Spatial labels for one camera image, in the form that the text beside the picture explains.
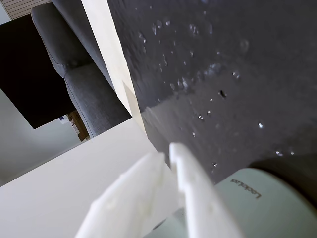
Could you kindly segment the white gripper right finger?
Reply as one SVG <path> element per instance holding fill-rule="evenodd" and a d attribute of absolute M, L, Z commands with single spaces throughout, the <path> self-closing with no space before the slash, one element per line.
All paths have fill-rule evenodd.
<path fill-rule="evenodd" d="M 184 200 L 188 237 L 243 238 L 243 231 L 192 152 L 182 143 L 171 143 L 169 157 Z"/>

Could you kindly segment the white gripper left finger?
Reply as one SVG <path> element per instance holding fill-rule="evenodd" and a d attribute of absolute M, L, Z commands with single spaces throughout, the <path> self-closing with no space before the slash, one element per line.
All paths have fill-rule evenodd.
<path fill-rule="evenodd" d="M 139 159 L 98 197 L 76 237 L 141 238 L 180 208 L 164 153 Z"/>

